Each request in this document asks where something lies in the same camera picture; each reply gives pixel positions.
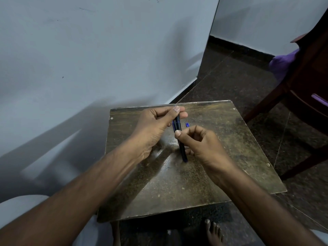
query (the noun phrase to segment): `wall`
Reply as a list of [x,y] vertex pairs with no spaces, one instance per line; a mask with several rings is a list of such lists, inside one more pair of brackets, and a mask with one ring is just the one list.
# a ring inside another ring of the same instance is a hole
[[0,0],[0,201],[50,195],[104,153],[111,107],[198,74],[218,0]]
[[328,0],[220,0],[211,35],[281,55],[289,43],[309,32],[328,8]]

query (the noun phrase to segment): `tabletop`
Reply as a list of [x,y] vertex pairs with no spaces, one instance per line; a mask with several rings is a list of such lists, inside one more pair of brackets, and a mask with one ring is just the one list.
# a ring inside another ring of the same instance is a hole
[[[213,130],[224,148],[269,193],[286,188],[230,100],[180,103],[188,112],[181,121]],[[148,107],[115,108],[110,111],[106,153],[133,132],[142,110]],[[98,222],[153,215],[196,206],[227,202],[229,197],[207,177],[199,161],[182,161],[172,127],[168,127],[150,156],[125,178],[98,210]]]

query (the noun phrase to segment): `pen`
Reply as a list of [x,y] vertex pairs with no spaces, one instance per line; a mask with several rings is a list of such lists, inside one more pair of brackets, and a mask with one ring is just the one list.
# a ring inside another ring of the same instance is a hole
[[[180,131],[182,130],[179,115],[172,121],[172,125],[173,125],[174,132],[176,130],[180,130]],[[179,148],[180,148],[180,153],[181,153],[181,156],[182,156],[182,160],[184,162],[188,162],[187,155],[186,155],[186,150],[184,148],[184,144],[182,142],[180,142],[179,140],[178,140],[178,143],[179,143]]]

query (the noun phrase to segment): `dark red chair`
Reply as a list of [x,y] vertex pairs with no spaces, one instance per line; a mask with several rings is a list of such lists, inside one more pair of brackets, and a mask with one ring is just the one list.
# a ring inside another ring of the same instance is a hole
[[[328,135],[328,10],[307,34],[292,42],[299,46],[283,81],[245,117],[249,122],[280,101],[299,119]],[[328,159],[328,145],[281,175],[285,180]]]

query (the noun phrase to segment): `person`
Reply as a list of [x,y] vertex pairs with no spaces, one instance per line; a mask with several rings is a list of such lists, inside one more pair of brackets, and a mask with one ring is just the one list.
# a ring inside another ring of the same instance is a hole
[[[178,114],[181,119],[188,116],[180,106],[142,111],[126,141],[62,190],[0,229],[0,245],[71,245],[110,193],[149,156]],[[176,131],[175,137],[188,146],[187,155],[200,159],[209,178],[231,198],[266,245],[324,245],[232,161],[215,132],[192,126]],[[206,220],[206,231],[210,245],[222,244],[219,226],[210,231]]]

